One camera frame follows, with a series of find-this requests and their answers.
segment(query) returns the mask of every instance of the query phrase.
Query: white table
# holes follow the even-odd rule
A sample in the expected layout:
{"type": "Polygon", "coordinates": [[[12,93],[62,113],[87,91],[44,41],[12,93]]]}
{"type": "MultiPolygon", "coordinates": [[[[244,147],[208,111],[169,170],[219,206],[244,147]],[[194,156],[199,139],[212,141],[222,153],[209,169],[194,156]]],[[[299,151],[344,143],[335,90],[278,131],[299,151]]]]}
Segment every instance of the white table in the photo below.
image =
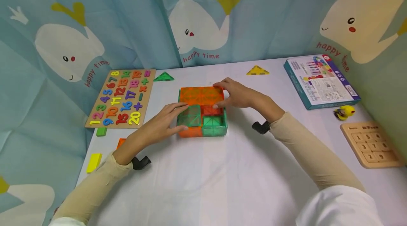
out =
{"type": "MultiPolygon", "coordinates": [[[[331,148],[364,184],[385,225],[407,222],[407,168],[365,169],[357,161],[332,109],[307,111],[283,66],[285,59],[228,63],[167,70],[175,81],[155,82],[145,121],[177,102],[181,87],[211,86],[229,76],[270,95],[284,110],[331,148]],[[255,65],[270,75],[247,76],[255,65]]],[[[371,120],[361,105],[348,122],[371,120]]],[[[107,197],[89,225],[294,225],[318,189],[289,151],[272,135],[251,129],[264,119],[252,109],[228,109],[225,137],[178,136],[150,146],[152,164],[133,170],[107,197]]],[[[92,137],[78,184],[86,177],[92,153],[105,157],[132,129],[108,129],[92,137]]]]}

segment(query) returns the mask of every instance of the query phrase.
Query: beige sleeve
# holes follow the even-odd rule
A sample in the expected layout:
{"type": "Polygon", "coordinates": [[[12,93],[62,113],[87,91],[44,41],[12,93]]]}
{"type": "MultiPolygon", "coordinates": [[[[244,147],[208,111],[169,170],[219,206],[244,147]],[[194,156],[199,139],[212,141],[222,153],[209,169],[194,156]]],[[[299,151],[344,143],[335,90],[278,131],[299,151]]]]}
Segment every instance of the beige sleeve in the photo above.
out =
{"type": "Polygon", "coordinates": [[[99,207],[112,187],[133,168],[117,164],[112,154],[86,177],[65,199],[53,220],[69,217],[87,224],[93,211],[99,207]]]}
{"type": "Polygon", "coordinates": [[[320,190],[345,185],[365,192],[362,183],[341,159],[290,113],[270,124],[270,128],[274,137],[291,151],[320,190]]]}

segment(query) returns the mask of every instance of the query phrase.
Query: yellow triangle tile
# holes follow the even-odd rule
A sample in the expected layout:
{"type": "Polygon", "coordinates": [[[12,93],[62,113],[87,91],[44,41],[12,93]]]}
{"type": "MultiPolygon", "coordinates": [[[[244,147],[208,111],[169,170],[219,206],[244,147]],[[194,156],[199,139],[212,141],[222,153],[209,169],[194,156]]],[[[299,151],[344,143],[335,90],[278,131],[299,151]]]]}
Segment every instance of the yellow triangle tile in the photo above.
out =
{"type": "Polygon", "coordinates": [[[268,75],[268,74],[270,74],[270,73],[267,70],[255,65],[246,75],[252,76],[252,75],[268,75]]]}

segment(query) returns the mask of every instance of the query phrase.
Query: wooden number puzzle board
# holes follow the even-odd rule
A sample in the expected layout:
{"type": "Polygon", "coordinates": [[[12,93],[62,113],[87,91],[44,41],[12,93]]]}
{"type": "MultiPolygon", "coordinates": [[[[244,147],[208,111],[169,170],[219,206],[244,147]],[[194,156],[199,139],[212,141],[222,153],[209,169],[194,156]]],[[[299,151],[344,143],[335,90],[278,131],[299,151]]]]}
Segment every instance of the wooden number puzzle board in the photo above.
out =
{"type": "Polygon", "coordinates": [[[143,125],[155,70],[112,70],[86,121],[90,128],[138,129],[143,125]]]}
{"type": "Polygon", "coordinates": [[[389,137],[376,122],[344,123],[341,130],[363,167],[378,169],[405,165],[389,137]]]}

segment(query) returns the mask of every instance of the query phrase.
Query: toy box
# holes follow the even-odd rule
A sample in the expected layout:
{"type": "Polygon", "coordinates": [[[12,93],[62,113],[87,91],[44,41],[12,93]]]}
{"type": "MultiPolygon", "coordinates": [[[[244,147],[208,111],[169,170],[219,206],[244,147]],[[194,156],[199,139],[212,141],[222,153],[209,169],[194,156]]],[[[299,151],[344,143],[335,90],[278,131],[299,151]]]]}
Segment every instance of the toy box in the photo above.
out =
{"type": "Polygon", "coordinates": [[[355,105],[360,101],[328,55],[295,57],[284,68],[308,110],[355,105]]]}
{"type": "Polygon", "coordinates": [[[180,113],[177,126],[186,125],[188,130],[179,132],[182,138],[224,136],[228,130],[225,108],[213,108],[224,100],[219,87],[182,87],[179,102],[187,102],[189,108],[180,113]]]}

